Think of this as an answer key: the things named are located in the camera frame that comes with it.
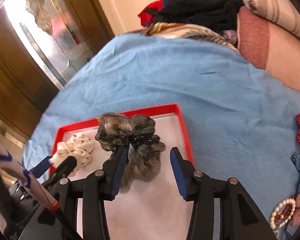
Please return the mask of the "white sleeve forearm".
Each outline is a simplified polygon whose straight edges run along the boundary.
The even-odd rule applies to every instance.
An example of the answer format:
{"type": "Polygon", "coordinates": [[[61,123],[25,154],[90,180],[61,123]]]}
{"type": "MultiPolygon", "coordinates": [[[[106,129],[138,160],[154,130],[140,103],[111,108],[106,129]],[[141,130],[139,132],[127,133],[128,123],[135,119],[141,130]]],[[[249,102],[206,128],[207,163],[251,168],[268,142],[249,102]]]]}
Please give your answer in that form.
{"type": "Polygon", "coordinates": [[[35,176],[0,145],[0,168],[12,172],[21,186],[50,211],[57,211],[60,203],[38,182],[35,176]]]}

